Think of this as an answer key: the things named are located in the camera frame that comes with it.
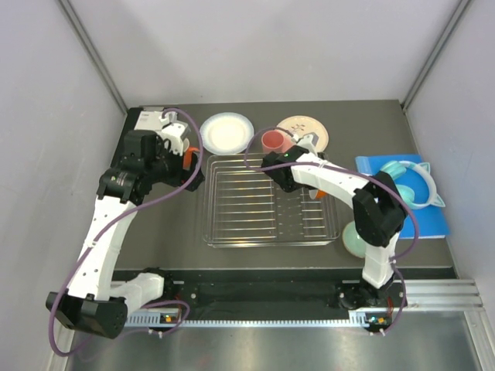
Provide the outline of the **orange mug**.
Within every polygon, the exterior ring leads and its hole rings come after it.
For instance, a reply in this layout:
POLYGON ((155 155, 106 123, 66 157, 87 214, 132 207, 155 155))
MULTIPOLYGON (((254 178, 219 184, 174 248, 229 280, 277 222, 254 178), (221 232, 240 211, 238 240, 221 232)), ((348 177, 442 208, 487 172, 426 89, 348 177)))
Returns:
POLYGON ((189 143, 189 140, 186 139, 183 142, 183 169, 190 170, 193 160, 193 155, 198 155, 199 153, 200 150, 197 147, 193 147, 189 143))

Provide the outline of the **orange and white bowl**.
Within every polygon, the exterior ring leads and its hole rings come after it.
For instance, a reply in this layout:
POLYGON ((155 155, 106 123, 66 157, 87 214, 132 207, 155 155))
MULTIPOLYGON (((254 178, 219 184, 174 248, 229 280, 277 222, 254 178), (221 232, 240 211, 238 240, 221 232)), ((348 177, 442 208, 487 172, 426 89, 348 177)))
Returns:
POLYGON ((310 189, 309 190, 310 199, 321 199, 322 197, 325 197, 326 195, 327 195, 326 192, 319 190, 319 189, 310 189))

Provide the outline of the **green ceramic bowl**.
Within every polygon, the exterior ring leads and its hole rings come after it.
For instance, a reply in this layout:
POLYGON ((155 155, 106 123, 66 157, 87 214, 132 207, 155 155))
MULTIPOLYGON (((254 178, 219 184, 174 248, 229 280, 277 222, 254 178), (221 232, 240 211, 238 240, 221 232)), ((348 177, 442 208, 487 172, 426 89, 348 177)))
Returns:
POLYGON ((342 232, 342 241, 346 250, 355 257, 365 258, 366 243, 361 239, 355 227, 355 222, 348 223, 342 232))

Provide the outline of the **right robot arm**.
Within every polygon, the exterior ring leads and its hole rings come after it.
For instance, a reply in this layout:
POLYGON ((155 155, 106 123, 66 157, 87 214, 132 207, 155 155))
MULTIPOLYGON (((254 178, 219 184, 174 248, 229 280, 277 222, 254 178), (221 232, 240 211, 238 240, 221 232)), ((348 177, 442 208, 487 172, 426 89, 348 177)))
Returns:
POLYGON ((352 209, 355 228, 365 242, 361 297, 372 306, 385 301, 395 276, 399 234, 405 220, 414 216, 391 176, 386 172, 363 175, 298 145, 284 153, 266 154, 259 170, 284 192, 321 191, 352 209))

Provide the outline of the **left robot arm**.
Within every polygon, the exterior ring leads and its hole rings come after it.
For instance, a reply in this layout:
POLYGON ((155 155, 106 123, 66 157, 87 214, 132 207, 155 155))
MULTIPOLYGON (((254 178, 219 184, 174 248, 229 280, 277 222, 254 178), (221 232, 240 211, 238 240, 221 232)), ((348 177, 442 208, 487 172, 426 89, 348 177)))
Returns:
POLYGON ((46 307, 65 328, 114 339, 142 306, 154 301, 164 307, 175 299, 169 275, 158 268, 146 268, 116 288, 111 282, 128 228, 154 184, 192 192, 204 180, 198 155, 189 149, 188 132, 186 124, 167 124, 160 131, 125 135, 118 161, 99 181, 83 262, 68 285, 46 299, 46 307))

